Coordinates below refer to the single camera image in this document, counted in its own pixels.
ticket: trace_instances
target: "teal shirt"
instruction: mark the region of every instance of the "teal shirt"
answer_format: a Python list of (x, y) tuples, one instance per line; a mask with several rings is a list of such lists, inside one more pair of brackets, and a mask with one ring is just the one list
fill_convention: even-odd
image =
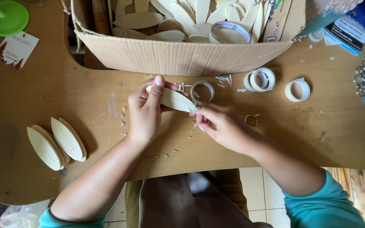
[[(285, 206), (291, 220), (291, 228), (365, 228), (359, 211), (348, 199), (331, 174), (326, 172), (326, 183), (318, 192), (304, 197), (294, 197), (285, 192)], [(56, 219), (50, 208), (40, 217), (40, 228), (104, 227), (104, 218), (93, 223), (73, 223)]]

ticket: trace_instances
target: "plastic bag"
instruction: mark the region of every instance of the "plastic bag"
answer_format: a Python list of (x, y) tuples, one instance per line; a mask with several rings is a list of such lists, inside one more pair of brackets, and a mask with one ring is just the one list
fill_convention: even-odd
[(31, 205), (9, 206), (0, 217), (0, 228), (37, 228), (50, 200)]

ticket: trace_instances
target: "forearm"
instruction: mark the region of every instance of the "forearm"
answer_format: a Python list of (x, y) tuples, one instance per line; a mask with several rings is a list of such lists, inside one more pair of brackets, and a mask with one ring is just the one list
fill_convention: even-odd
[(286, 193), (311, 195), (325, 184), (325, 172), (302, 155), (296, 155), (262, 135), (257, 144), (257, 149), (249, 150), (247, 155), (255, 159)]
[(145, 148), (128, 137), (120, 140), (63, 190), (51, 213), (60, 220), (73, 222), (103, 218)]

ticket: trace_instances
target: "masking tape roll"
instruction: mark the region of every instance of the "masking tape roll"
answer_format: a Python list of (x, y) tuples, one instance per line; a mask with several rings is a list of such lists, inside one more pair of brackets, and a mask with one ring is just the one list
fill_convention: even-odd
[[(256, 82), (257, 75), (261, 78), (261, 86)], [(248, 91), (266, 92), (272, 90), (274, 87), (275, 75), (270, 69), (262, 67), (247, 73), (243, 79), (243, 83)]]
[[(197, 86), (197, 85), (204, 85), (204, 86), (206, 86), (206, 87), (208, 87), (208, 89), (210, 90), (210, 99), (208, 100), (208, 101), (200, 101), (200, 100), (198, 100), (195, 96), (194, 96), (194, 94), (193, 94), (193, 92), (194, 92), (194, 88), (195, 88), (195, 86)], [(202, 105), (204, 105), (204, 104), (208, 104), (209, 102), (211, 102), (212, 100), (213, 100), (213, 97), (215, 96), (215, 89), (213, 88), (213, 86), (209, 83), (209, 82), (207, 82), (207, 81), (197, 81), (193, 86), (192, 86), (192, 88), (191, 88), (191, 91), (190, 91), (190, 95), (191, 95), (191, 99), (195, 102), (195, 106), (197, 106), (197, 105), (200, 105), (200, 106), (202, 106)]]
[[(292, 85), (296, 83), (298, 85), (301, 86), (302, 89), (302, 96), (300, 99), (296, 98), (291, 91), (291, 87)], [(286, 86), (285, 86), (285, 95), (287, 96), (287, 98), (290, 101), (294, 101), (294, 102), (299, 102), (299, 101), (305, 101), (309, 95), (311, 94), (311, 89), (309, 88), (309, 85), (306, 81), (302, 80), (302, 79), (295, 79), (293, 81), (290, 81)]]
[(250, 41), (251, 41), (250, 33), (245, 28), (241, 27), (240, 25), (232, 23), (232, 22), (216, 22), (215, 24), (212, 25), (211, 29), (209, 30), (209, 41), (211, 43), (216, 43), (216, 44), (227, 43), (223, 40), (218, 39), (216, 37), (216, 35), (213, 34), (213, 30), (221, 29), (221, 28), (235, 30), (236, 32), (242, 34), (246, 38), (247, 43), (250, 43)]

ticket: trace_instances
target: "wooden workbench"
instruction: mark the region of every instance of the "wooden workbench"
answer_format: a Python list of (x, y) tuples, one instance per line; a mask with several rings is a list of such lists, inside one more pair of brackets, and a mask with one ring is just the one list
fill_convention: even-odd
[[(0, 202), (10, 205), (56, 197), (117, 143), (123, 137), (120, 133), (128, 132), (129, 126), (128, 110), (126, 126), (120, 126), (120, 109), (128, 105), (128, 95), (150, 76), (78, 65), (64, 41), (67, 20), (61, 3), (46, 1), (42, 8), (27, 8), (30, 21), (25, 31), (40, 41), (20, 72), (0, 63)], [(207, 80), (216, 90), (214, 103), (233, 106), (241, 117), (260, 114), (255, 130), (320, 166), (365, 169), (365, 105), (355, 94), (353, 83), (354, 69), (363, 56), (306, 37), (265, 65), (276, 75), (270, 92), (236, 92), (244, 88), (245, 73), (233, 74), (232, 87), (225, 88), (216, 86), (214, 76), (165, 79), (190, 85)], [(306, 101), (294, 103), (285, 97), (284, 87), (301, 77), (310, 84), (312, 93)], [(118, 112), (115, 116), (108, 108), (112, 104)], [(85, 162), (72, 161), (66, 171), (58, 172), (39, 159), (26, 127), (37, 124), (51, 132), (50, 117), (62, 117), (75, 128), (89, 154)], [(194, 119), (181, 111), (164, 113), (160, 135), (143, 154), (129, 180), (259, 166), (253, 159), (218, 145), (198, 128), (191, 133)], [(173, 149), (179, 153), (171, 155)]]

